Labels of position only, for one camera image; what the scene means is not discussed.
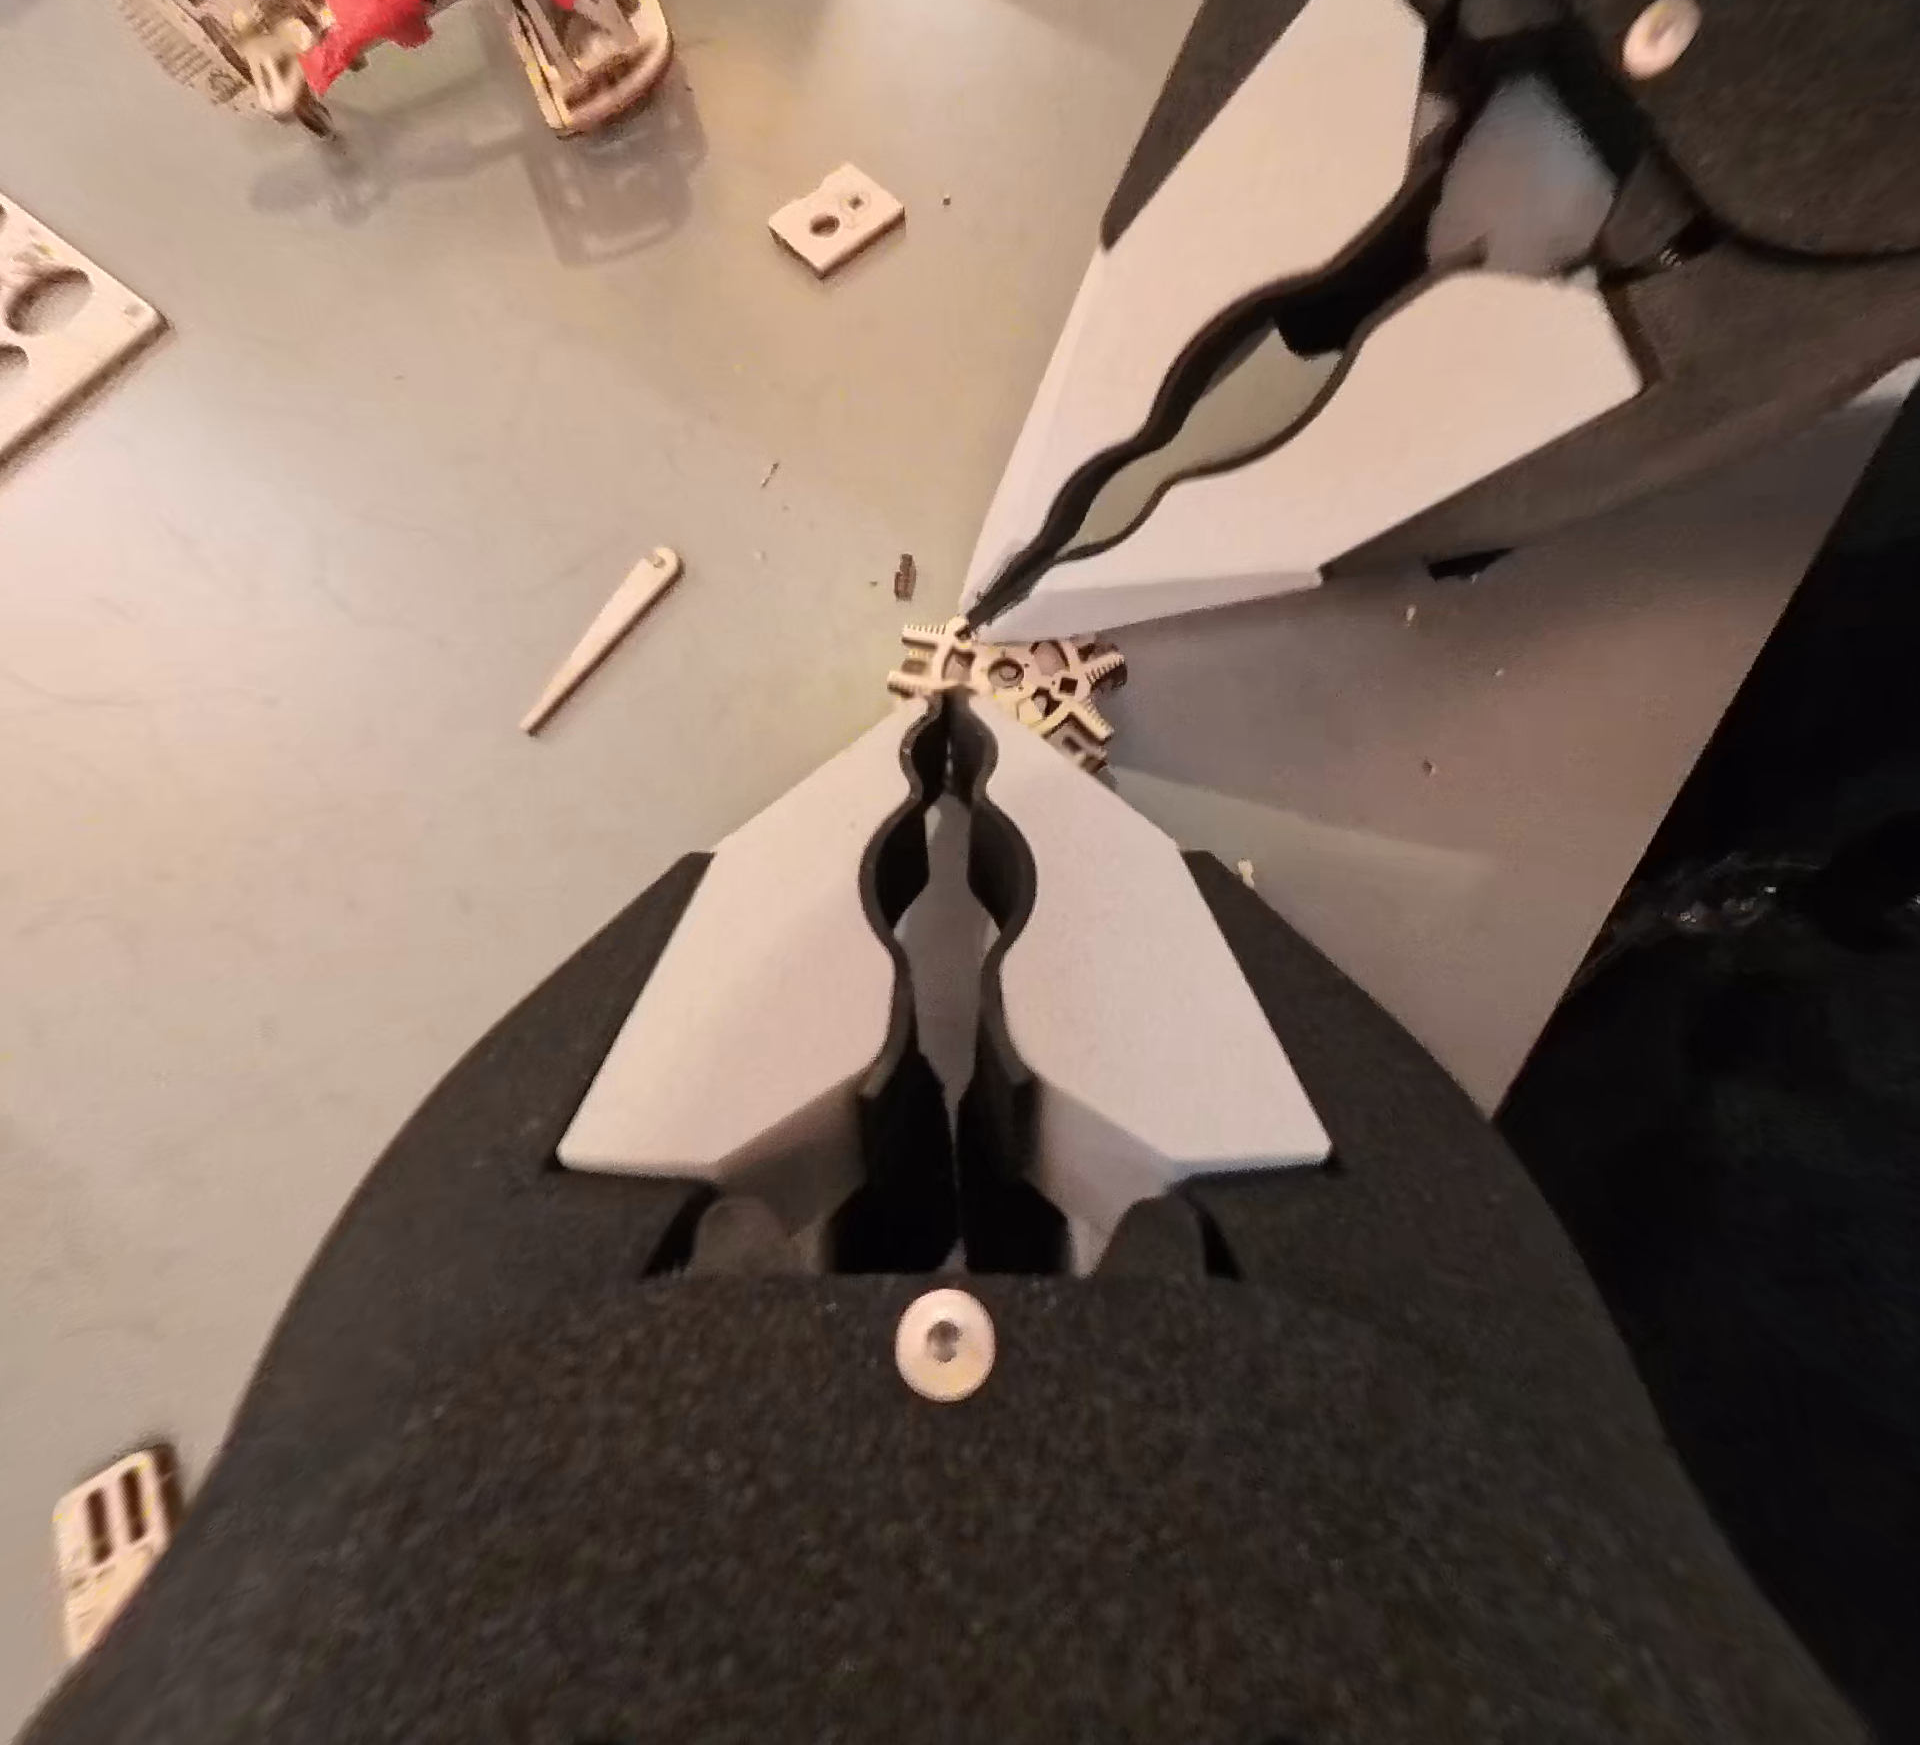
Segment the wooden gear assembly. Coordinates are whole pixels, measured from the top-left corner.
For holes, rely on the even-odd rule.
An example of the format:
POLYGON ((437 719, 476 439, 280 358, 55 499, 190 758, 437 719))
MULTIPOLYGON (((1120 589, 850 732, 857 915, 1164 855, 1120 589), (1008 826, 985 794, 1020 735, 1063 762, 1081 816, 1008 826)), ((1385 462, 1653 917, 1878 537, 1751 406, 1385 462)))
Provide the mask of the wooden gear assembly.
POLYGON ((979 673, 1003 712, 1089 774, 1105 771, 1111 724, 1098 696, 1124 688, 1124 654, 1097 635, 979 644, 979 673))

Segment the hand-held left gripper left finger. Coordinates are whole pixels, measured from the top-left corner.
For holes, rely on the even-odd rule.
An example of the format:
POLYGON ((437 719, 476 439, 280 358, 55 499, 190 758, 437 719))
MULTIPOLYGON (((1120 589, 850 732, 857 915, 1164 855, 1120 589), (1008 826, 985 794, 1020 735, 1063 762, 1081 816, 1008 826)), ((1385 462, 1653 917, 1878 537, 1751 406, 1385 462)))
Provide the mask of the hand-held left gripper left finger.
POLYGON ((953 1134, 902 917, 928 887, 944 708, 899 705, 705 855, 559 1160, 700 1180, 787 1230, 953 1234, 953 1134))

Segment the person's dark trousers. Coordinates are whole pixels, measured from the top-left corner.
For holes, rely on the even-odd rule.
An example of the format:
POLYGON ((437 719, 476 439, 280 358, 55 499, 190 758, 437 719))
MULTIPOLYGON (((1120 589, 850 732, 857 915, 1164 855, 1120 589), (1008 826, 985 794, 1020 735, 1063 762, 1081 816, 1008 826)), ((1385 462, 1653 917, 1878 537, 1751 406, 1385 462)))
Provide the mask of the person's dark trousers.
POLYGON ((1499 1130, 1742 1565, 1918 1740, 1918 393, 1499 1130))

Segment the square wooden piece with holes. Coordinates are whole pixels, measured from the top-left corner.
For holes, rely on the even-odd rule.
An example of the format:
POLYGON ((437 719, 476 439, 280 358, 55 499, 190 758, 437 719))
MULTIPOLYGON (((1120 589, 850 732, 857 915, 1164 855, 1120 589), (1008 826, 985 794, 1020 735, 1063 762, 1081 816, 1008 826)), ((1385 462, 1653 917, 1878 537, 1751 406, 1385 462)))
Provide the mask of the square wooden piece with holes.
POLYGON ((837 165, 765 220, 773 239, 818 279, 850 265, 902 224, 904 200, 854 163, 837 165))

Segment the pointed wooden stick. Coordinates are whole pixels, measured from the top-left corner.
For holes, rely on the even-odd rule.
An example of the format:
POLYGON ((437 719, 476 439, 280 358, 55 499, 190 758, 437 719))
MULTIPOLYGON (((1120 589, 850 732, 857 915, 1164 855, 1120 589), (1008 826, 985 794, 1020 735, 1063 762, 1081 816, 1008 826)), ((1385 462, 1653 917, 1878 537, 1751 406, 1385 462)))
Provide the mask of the pointed wooden stick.
POLYGON ((638 618, 682 579, 684 562, 675 548, 645 552, 598 616, 586 621, 575 647, 549 673, 536 705, 523 712, 518 732, 539 735, 543 727, 568 705, 568 696, 614 654, 614 647, 638 626, 638 618))

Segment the cut-out wooden sheet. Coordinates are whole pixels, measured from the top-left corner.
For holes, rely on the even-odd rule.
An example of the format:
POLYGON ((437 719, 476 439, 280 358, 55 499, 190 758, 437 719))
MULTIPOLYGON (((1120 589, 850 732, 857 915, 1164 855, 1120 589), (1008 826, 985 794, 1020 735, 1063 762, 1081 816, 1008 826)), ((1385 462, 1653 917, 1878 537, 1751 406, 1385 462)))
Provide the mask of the cut-out wooden sheet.
POLYGON ((163 331, 153 301, 3 196, 3 462, 163 331))

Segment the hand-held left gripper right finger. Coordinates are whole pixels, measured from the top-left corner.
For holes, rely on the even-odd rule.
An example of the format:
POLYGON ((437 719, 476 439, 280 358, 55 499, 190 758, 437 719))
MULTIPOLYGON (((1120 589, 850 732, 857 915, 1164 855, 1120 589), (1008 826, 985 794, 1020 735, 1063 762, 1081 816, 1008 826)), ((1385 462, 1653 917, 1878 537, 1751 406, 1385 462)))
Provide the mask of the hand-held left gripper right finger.
POLYGON ((1035 729, 957 708, 968 884, 991 922, 957 1110, 963 1256, 1085 1270, 1195 1178, 1320 1168, 1332 1138, 1183 851, 1035 729))

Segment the small wooden toothed piece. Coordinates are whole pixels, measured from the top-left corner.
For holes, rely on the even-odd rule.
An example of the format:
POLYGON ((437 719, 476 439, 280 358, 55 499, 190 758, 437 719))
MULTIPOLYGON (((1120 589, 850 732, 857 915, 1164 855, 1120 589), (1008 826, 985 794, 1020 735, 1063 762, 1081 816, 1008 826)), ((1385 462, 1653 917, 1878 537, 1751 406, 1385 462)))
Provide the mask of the small wooden toothed piece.
POLYGON ((885 673, 885 689, 895 699, 991 696, 991 671, 968 616, 937 626, 902 626, 899 639, 899 662, 885 673))

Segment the slotted wooden piece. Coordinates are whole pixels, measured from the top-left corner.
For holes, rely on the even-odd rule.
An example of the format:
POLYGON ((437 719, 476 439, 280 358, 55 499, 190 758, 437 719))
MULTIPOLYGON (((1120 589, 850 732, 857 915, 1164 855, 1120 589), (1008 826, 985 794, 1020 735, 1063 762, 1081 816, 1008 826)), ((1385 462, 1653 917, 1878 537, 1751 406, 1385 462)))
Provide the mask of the slotted wooden piece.
POLYGON ((82 1661, 174 1536, 171 1444, 135 1446, 64 1493, 51 1513, 64 1661, 82 1661))

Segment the grey desk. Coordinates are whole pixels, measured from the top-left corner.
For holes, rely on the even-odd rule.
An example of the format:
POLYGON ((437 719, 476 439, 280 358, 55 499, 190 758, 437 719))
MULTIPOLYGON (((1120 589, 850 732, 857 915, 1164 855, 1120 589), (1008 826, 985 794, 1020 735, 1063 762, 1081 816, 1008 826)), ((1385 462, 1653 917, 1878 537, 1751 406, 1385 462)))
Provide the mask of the grey desk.
MULTIPOLYGON (((232 1404, 417 1100, 580 945, 509 1078, 627 989, 624 908, 882 711, 951 589, 1094 220, 1198 0, 666 0, 663 111, 568 172, 484 8, 355 83, 330 160, 164 83, 108 0, 3 0, 3 191, 171 316, 3 474, 3 1737, 63 1674, 49 1510, 174 1441, 212 1530, 232 1404), (765 220, 854 163, 904 224, 818 279, 765 220), (653 548, 682 579, 518 719, 653 548)), ((528 1320, 471 1297, 476 1407, 370 1448, 460 1487, 452 1540, 559 1530, 562 1612, 632 1638, 452 1705, 509 1633, 383 1513, 350 1559, 420 1658, 317 1737, 1320 1740, 1358 1694, 1507 1722, 1428 1650, 1452 1572, 1332 1650, 1264 1521, 1296 1453, 1503 1478, 1403 1350, 1236 1285, 1017 1293, 1015 1391, 934 1407, 860 1280, 765 1286, 756 1361, 679 1285, 586 1256, 528 1320)))

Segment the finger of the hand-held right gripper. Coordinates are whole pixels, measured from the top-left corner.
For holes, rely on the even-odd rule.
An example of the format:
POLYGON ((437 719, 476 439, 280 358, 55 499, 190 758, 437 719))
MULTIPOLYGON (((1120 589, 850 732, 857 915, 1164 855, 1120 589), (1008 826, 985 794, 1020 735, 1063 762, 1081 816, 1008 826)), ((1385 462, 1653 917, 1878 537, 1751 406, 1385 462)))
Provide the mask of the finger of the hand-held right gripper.
POLYGON ((1448 248, 1348 335, 1283 429, 1150 485, 1121 526, 1075 522, 976 621, 1121 630, 1315 589, 1332 562, 1488 484, 1642 390, 1592 248, 1615 196, 1543 79, 1495 89, 1448 172, 1448 248))
MULTIPOLYGON (((1111 245, 1094 257, 984 522, 963 589, 1003 600, 1078 520, 1128 522, 1155 484, 1270 439, 1338 342, 1424 272, 1448 163, 1495 86, 1451 36, 1430 86, 1403 0, 1308 0, 1111 245)), ((1451 555, 1480 485, 1418 514, 1451 555)))

